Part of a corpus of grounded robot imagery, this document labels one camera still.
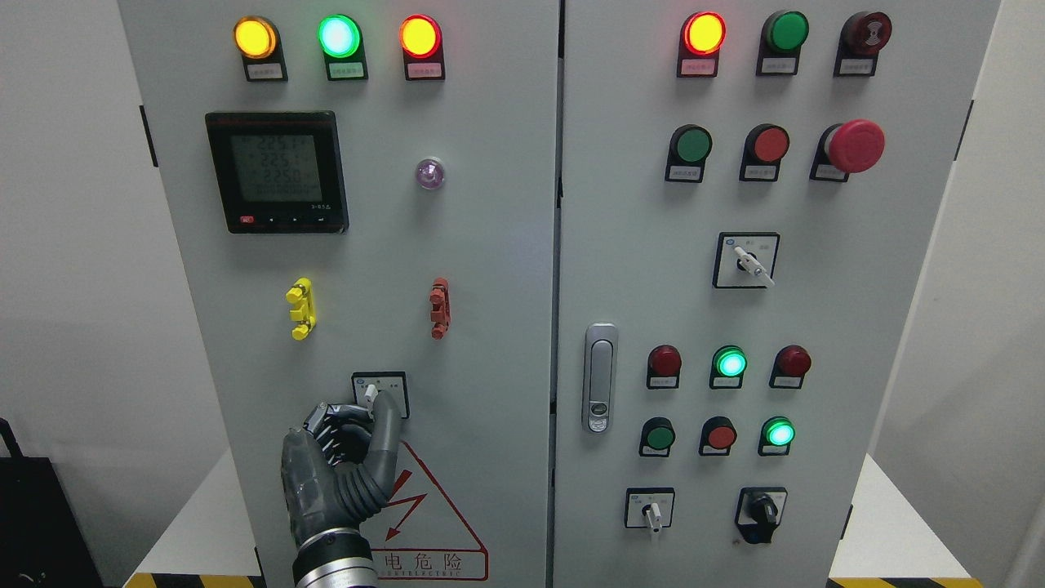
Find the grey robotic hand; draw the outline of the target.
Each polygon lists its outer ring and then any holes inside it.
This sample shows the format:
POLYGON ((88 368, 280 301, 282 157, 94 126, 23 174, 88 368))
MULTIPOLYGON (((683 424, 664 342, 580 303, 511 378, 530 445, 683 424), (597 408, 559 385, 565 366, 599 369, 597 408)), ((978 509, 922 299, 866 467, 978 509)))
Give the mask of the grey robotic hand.
POLYGON ((388 505, 402 418, 394 399, 368 409, 323 402, 284 436, 281 477, 298 548, 318 533, 358 528, 388 505))

